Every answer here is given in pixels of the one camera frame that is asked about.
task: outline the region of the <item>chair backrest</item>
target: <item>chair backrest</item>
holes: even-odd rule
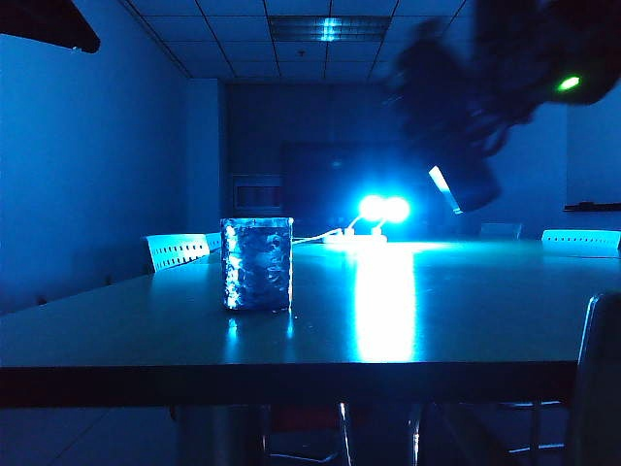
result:
[[[545,230],[541,241],[554,246],[583,246],[618,249],[621,231],[610,230]]]
[[[621,464],[621,293],[589,303],[566,441],[567,466]]]
[[[481,223],[479,236],[487,239],[519,240],[522,223]]]
[[[207,236],[202,234],[152,235],[146,239],[155,272],[185,264],[210,253]]]

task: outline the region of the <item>floor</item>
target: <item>floor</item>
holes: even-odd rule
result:
[[[476,407],[479,415],[510,448],[528,442],[526,412]],[[546,410],[542,419],[542,440],[562,441],[566,412]],[[371,420],[354,430],[355,464],[405,464],[407,443],[398,425],[406,422],[401,406],[374,407]],[[425,464],[444,466],[464,460],[433,413],[426,427]],[[318,455],[336,444],[330,433],[279,435],[275,449]],[[165,408],[114,409],[27,409],[0,411],[0,465],[2,466],[174,466],[176,424]],[[292,463],[275,459],[274,466]],[[341,464],[335,460],[331,464]],[[560,466],[558,453],[544,454],[539,466]]]

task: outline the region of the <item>ceiling tile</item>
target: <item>ceiling tile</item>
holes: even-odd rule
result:
[[[272,61],[274,46],[271,42],[223,42],[224,53],[231,61]]]
[[[398,17],[450,16],[457,13],[462,0],[400,0],[395,15]]]
[[[384,42],[377,56],[379,61],[395,61],[402,51],[407,49],[411,42]]]
[[[272,41],[265,17],[210,17],[210,25],[218,41]]]
[[[323,79],[322,61],[281,61],[280,72],[285,79],[296,81],[320,81]]]
[[[207,16],[262,17],[263,0],[198,0]]]
[[[379,42],[332,42],[328,45],[328,60],[374,61]]]
[[[234,61],[231,63],[240,78],[277,78],[275,61]]]
[[[169,42],[166,45],[182,62],[224,60],[216,42]]]
[[[472,17],[456,17],[450,23],[443,38],[448,42],[461,41],[461,42],[473,42],[474,41],[474,20]]]
[[[185,17],[201,14],[194,0],[130,0],[130,3],[144,17]]]
[[[276,42],[278,60],[323,61],[326,59],[326,42]]]
[[[372,61],[329,61],[326,64],[326,79],[361,83],[367,80]]]
[[[224,61],[187,61],[183,66],[189,71],[192,78],[233,78],[229,64]]]
[[[162,41],[213,41],[202,17],[147,17]]]
[[[268,15],[317,15],[330,14],[330,0],[265,0]]]
[[[333,0],[332,15],[389,17],[397,0]]]
[[[441,22],[440,32],[442,32],[443,25],[448,24],[451,17],[393,17],[390,22],[390,26],[388,26],[388,31],[386,31],[384,41],[413,41],[416,37],[417,26],[430,19],[435,19]]]
[[[378,61],[371,71],[371,81],[386,81],[395,75],[395,68],[389,61]]]

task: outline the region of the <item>bright light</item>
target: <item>bright light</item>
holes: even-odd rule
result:
[[[355,331],[361,362],[404,362],[416,357],[414,254],[362,249],[353,258]]]
[[[338,39],[336,27],[341,25],[341,20],[337,17],[326,17],[323,19],[323,31],[321,41],[332,42]]]
[[[403,197],[390,197],[384,202],[384,218],[392,223],[401,223],[409,216],[409,204]]]
[[[438,168],[437,166],[432,168],[429,171],[429,176],[434,181],[440,192],[450,192],[448,184],[446,184],[446,180],[444,179],[444,175],[440,171],[440,168]]]
[[[446,183],[446,180],[444,179],[444,175],[440,171],[440,168],[438,168],[437,166],[432,168],[429,171],[429,176],[434,181],[440,192],[444,195],[444,198],[446,199],[446,202],[448,202],[448,204],[450,205],[453,213],[455,213],[456,216],[462,214],[463,212],[459,208],[459,204],[457,204],[453,193],[450,192],[450,188],[448,187],[448,184]]]
[[[384,217],[385,202],[383,198],[375,196],[374,194],[365,197],[362,202],[360,202],[360,216],[364,220],[378,221]]]
[[[573,89],[574,87],[578,86],[579,84],[580,84],[580,77],[579,76],[570,76],[570,77],[564,79],[563,82],[558,85],[556,90],[558,90],[559,92],[565,92],[567,90]]]

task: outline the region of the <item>aluminum foil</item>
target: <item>aluminum foil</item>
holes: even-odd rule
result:
[[[223,303],[235,311],[291,305],[293,218],[223,218]]]

